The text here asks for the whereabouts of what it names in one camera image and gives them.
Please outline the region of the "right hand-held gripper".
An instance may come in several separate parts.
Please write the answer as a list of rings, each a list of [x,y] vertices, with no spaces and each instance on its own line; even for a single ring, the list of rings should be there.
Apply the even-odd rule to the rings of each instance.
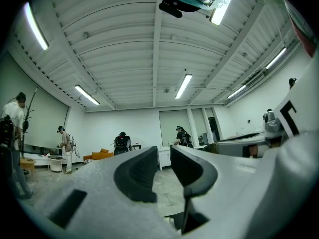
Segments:
[[[273,119],[264,123],[266,139],[288,138],[319,129],[319,58],[313,57],[302,77],[297,80],[283,100],[271,110]],[[229,137],[226,140],[241,140],[259,136],[251,133]]]

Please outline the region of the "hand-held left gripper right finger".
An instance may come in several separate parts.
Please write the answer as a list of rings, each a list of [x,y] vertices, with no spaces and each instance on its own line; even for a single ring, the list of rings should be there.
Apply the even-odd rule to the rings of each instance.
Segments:
[[[172,147],[171,164],[184,189],[187,239],[305,239],[318,230],[317,132],[260,159]]]

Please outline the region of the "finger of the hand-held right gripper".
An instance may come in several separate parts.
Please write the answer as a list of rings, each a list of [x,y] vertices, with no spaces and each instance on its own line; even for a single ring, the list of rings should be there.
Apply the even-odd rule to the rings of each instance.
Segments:
[[[266,141],[262,140],[228,140],[220,141],[216,144],[217,152],[221,155],[245,157],[257,157],[260,145],[265,145]]]

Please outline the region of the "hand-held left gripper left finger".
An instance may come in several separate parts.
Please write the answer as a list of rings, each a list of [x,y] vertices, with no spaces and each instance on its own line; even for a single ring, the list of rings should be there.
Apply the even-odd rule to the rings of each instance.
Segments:
[[[21,206],[48,239],[175,239],[152,191],[157,148],[84,165],[36,205]]]

